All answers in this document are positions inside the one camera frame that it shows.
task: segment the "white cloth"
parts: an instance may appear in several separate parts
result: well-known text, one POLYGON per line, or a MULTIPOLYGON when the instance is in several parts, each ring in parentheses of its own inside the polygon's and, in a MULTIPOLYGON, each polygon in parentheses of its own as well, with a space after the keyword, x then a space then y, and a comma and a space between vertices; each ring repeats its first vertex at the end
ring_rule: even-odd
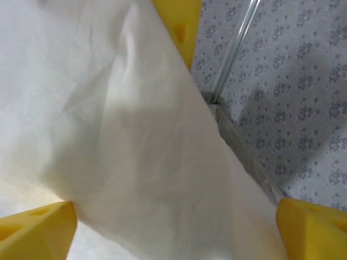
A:
POLYGON ((4 1, 0 20, 3 216, 73 201, 68 259, 285 259, 149 0, 4 1))

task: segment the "patterned background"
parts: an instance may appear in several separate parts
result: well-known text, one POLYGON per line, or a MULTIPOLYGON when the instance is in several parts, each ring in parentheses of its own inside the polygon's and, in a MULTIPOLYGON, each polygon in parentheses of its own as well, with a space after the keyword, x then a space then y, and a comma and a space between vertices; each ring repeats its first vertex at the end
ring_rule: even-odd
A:
MULTIPOLYGON (((240 8, 203 4, 192 70, 202 92, 211 91, 240 8)), ((345 14, 346 0, 263 0, 221 102, 288 196, 347 211, 345 14)))

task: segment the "yellow foam block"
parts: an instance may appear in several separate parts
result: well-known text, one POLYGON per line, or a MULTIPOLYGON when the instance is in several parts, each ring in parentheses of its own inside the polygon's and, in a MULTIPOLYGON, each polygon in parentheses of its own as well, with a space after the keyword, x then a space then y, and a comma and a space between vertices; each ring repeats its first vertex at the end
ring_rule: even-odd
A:
POLYGON ((201 0, 152 0, 160 17, 190 69, 199 25, 201 0))
POLYGON ((77 227, 71 202, 0 219, 0 260, 66 259, 77 227))
POLYGON ((347 259, 347 213, 283 199, 276 220, 290 260, 347 259))

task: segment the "white sheet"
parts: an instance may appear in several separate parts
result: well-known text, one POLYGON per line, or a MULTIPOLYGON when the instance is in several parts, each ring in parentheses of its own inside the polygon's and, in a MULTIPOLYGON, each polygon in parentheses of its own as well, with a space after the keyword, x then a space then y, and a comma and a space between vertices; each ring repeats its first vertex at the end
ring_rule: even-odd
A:
POLYGON ((3 216, 72 200, 68 259, 285 259, 149 0, 0 8, 3 216))

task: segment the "yellow plastic piece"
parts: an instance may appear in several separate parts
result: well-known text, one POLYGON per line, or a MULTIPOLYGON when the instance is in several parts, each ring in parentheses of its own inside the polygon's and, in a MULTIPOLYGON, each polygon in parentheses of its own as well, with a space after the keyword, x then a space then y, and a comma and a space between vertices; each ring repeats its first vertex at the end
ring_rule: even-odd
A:
POLYGON ((152 0, 169 34, 190 69, 199 25, 201 0, 152 0))
POLYGON ((71 202, 0 218, 0 260, 66 259, 76 227, 71 202))
POLYGON ((276 220, 290 260, 347 259, 347 213, 282 199, 276 220))

